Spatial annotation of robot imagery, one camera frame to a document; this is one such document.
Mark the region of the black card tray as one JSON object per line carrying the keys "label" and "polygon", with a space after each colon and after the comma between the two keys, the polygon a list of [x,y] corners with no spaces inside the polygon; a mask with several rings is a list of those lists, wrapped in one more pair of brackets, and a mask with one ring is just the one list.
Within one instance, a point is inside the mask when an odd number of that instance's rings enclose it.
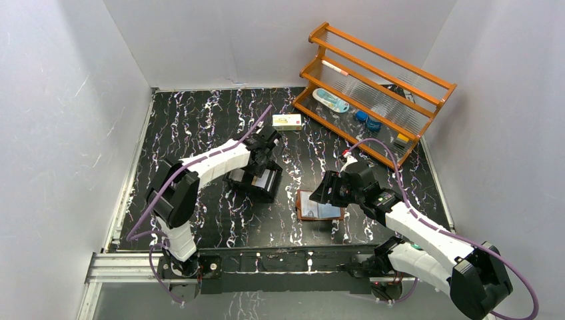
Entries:
{"label": "black card tray", "polygon": [[282,180],[283,169],[274,161],[269,161],[265,170],[259,175],[247,173],[243,169],[235,169],[223,176],[223,181],[236,191],[242,191],[255,201],[272,203],[277,196]]}

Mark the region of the white gold VIP card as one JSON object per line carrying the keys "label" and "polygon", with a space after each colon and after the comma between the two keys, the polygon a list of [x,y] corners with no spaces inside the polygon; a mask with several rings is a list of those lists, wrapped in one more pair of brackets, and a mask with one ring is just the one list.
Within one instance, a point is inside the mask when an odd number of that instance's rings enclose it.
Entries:
{"label": "white gold VIP card", "polygon": [[300,213],[302,217],[318,219],[320,217],[320,203],[310,200],[311,192],[300,193]]}

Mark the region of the brown leather card holder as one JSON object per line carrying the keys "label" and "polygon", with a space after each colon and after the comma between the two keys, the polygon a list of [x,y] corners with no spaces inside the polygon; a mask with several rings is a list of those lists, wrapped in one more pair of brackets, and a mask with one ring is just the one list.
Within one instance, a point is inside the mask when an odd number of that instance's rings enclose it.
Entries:
{"label": "brown leather card holder", "polygon": [[301,221],[343,220],[344,208],[311,201],[312,191],[299,189],[296,193],[295,211]]}

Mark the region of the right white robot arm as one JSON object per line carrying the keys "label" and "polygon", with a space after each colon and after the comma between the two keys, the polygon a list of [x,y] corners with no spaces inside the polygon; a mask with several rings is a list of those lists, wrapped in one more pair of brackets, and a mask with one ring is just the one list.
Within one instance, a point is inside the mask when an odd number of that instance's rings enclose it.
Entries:
{"label": "right white robot arm", "polygon": [[399,193],[381,187],[370,167],[349,161],[327,171],[310,200],[345,208],[358,205],[365,215],[398,233],[364,261],[384,276],[408,273],[447,294],[469,319],[483,319],[513,292],[504,264],[485,250],[449,236],[448,231],[407,207]]}

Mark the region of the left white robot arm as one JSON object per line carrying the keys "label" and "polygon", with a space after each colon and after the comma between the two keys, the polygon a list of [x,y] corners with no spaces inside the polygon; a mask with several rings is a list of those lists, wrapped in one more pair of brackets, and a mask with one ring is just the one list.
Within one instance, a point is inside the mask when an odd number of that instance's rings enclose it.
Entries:
{"label": "left white robot arm", "polygon": [[165,234],[165,251],[180,276],[192,277],[199,269],[189,224],[199,191],[221,178],[231,189],[249,197],[273,201],[282,169],[272,154],[281,137],[270,125],[259,126],[203,154],[177,163],[166,160],[159,166],[147,193],[147,204]]}

